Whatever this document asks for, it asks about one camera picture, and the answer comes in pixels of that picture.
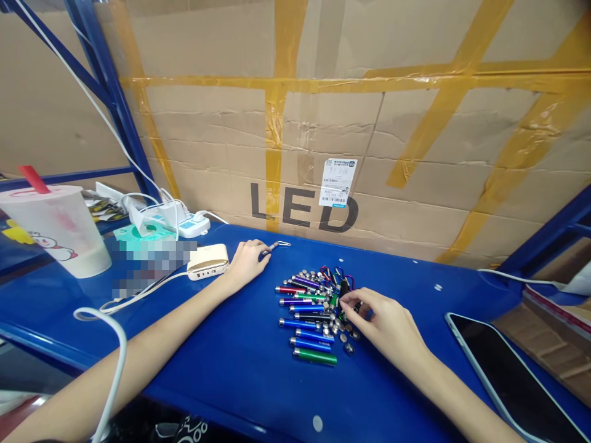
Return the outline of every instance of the phone screen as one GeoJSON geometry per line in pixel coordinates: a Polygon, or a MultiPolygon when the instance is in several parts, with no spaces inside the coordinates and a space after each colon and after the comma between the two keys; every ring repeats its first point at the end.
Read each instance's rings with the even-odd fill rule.
{"type": "Polygon", "coordinates": [[[515,423],[543,441],[587,442],[494,328],[449,317],[515,423]]]}

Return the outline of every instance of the barcode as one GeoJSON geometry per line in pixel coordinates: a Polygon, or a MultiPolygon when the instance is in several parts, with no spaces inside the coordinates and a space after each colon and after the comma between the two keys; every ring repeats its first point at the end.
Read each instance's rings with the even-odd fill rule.
{"type": "Polygon", "coordinates": [[[335,203],[345,203],[347,201],[347,199],[338,199],[338,198],[329,198],[329,197],[322,197],[320,199],[320,201],[324,201],[324,202],[335,202],[335,203]]]}

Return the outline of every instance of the cup lid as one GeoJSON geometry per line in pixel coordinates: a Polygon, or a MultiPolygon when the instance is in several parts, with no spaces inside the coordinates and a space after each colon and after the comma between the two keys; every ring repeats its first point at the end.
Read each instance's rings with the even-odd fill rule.
{"type": "Polygon", "coordinates": [[[58,199],[82,191],[81,186],[57,185],[48,186],[49,194],[39,194],[33,188],[23,188],[0,193],[0,204],[2,203],[27,203],[33,201],[46,201],[58,199]]]}

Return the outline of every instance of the hand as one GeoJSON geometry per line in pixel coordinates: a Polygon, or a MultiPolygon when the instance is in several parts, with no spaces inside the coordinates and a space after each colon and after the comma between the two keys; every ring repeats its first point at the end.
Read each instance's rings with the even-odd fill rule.
{"type": "Polygon", "coordinates": [[[351,321],[371,343],[407,377],[417,369],[425,369],[435,359],[419,333],[412,315],[396,300],[368,288],[346,293],[340,305],[351,321]],[[352,306],[363,304],[356,313],[352,306]],[[365,320],[369,310],[373,315],[365,320]]]}
{"type": "Polygon", "coordinates": [[[232,286],[233,292],[242,289],[265,269],[271,259],[270,252],[269,246],[261,240],[248,240],[238,244],[234,258],[223,275],[232,286]],[[264,250],[269,253],[259,261],[259,255],[264,250]]]}

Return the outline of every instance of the red straw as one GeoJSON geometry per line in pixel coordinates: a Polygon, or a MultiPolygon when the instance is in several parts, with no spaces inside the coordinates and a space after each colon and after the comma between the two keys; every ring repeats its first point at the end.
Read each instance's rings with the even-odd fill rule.
{"type": "Polygon", "coordinates": [[[35,189],[35,191],[37,191],[39,194],[49,194],[51,192],[47,185],[43,183],[43,180],[39,174],[37,174],[37,171],[35,171],[33,166],[19,166],[18,169],[25,176],[26,180],[33,187],[33,189],[35,189]]]}

